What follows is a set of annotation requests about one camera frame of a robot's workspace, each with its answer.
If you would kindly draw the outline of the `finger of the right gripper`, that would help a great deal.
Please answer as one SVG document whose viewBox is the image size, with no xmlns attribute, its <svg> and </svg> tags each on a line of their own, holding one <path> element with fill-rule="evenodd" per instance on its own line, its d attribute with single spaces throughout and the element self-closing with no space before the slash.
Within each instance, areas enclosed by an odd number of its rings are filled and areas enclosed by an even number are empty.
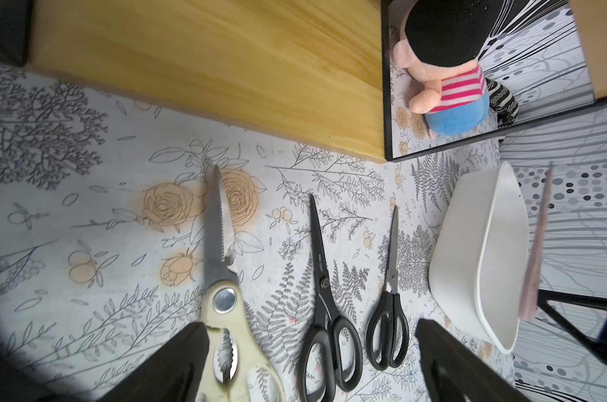
<svg viewBox="0 0 607 402">
<path fill-rule="evenodd" d="M 541 290 L 538 307 L 607 366 L 607 298 Z"/>
</svg>

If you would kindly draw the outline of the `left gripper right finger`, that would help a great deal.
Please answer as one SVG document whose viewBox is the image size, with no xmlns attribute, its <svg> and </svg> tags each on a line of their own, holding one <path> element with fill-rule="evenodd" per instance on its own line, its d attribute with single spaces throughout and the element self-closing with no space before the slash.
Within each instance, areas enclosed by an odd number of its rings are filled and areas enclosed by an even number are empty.
<svg viewBox="0 0 607 402">
<path fill-rule="evenodd" d="M 527 400 L 434 320 L 419 319 L 415 336 L 430 400 Z"/>
</svg>

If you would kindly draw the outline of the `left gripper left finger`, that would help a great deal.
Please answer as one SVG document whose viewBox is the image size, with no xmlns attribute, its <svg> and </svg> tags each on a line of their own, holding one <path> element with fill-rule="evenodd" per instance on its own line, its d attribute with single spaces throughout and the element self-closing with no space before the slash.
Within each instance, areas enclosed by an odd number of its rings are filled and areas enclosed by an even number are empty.
<svg viewBox="0 0 607 402">
<path fill-rule="evenodd" d="M 185 326 L 102 401 L 195 401 L 210 340 L 206 325 Z"/>
</svg>

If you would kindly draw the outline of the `black scissors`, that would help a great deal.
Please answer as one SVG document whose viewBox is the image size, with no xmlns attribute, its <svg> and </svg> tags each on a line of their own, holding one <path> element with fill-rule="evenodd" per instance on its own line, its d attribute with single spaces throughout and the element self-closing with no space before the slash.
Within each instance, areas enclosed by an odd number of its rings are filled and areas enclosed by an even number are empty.
<svg viewBox="0 0 607 402">
<path fill-rule="evenodd" d="M 365 351 L 373 368 L 385 371 L 399 368 L 410 342 L 407 317 L 398 292 L 397 256 L 399 239 L 398 207 L 392 215 L 385 283 L 381 297 L 366 328 Z"/>
<path fill-rule="evenodd" d="M 362 346 L 354 324 L 337 308 L 330 286 L 330 273 L 325 258 L 322 229 L 315 196 L 310 201 L 310 239 L 312 244 L 312 267 L 315 280 L 315 316 L 301 344 L 298 359 L 298 395 L 303 401 L 333 401 L 337 389 L 354 390 L 363 373 Z M 340 335 L 346 331 L 353 346 L 355 363 L 353 370 L 343 367 Z M 320 347 L 321 371 L 324 388 L 307 391 L 307 369 L 314 346 Z"/>
</svg>

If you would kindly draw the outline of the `cream handled kitchen scissors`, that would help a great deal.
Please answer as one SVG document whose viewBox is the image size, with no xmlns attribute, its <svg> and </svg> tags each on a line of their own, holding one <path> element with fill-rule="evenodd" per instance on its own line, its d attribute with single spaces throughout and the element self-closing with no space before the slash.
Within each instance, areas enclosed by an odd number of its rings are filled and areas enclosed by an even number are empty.
<svg viewBox="0 0 607 402">
<path fill-rule="evenodd" d="M 285 401 L 287 398 L 279 375 L 257 343 L 248 323 L 238 275 L 232 269 L 234 257 L 229 251 L 232 242 L 226 235 L 232 236 L 234 228 L 221 169 L 217 165 L 213 167 L 206 195 L 203 232 L 205 295 L 201 305 L 201 321 L 206 326 L 210 347 L 199 395 L 206 401 L 249 401 L 248 375 L 258 370 L 272 378 L 276 400 Z M 218 341 L 225 331 L 236 342 L 231 351 L 237 366 L 217 378 Z"/>
</svg>

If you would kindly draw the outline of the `pink handled scissors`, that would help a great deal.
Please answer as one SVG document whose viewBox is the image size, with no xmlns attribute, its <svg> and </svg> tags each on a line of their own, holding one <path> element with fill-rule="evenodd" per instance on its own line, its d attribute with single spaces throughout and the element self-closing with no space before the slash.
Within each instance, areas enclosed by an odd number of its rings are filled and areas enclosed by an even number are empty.
<svg viewBox="0 0 607 402">
<path fill-rule="evenodd" d="M 551 198 L 551 186 L 554 176 L 553 162 L 550 162 L 546 171 L 546 181 L 541 195 L 541 208 L 538 213 L 538 221 L 534 232 L 534 240 L 526 267 L 525 280 L 523 284 L 521 303 L 518 317 L 523 321 L 533 321 L 536 318 L 538 294 L 540 289 L 541 262 L 544 249 L 544 238 L 548 223 L 548 209 Z"/>
</svg>

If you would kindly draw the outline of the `white plastic storage box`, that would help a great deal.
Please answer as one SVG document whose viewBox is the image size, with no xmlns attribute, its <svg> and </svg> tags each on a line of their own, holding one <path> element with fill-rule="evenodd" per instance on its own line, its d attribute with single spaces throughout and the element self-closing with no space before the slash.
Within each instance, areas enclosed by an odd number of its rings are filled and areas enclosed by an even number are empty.
<svg viewBox="0 0 607 402">
<path fill-rule="evenodd" d="M 529 219 L 513 167 L 464 174 L 432 253 L 430 292 L 456 328 L 509 354 L 528 251 Z"/>
</svg>

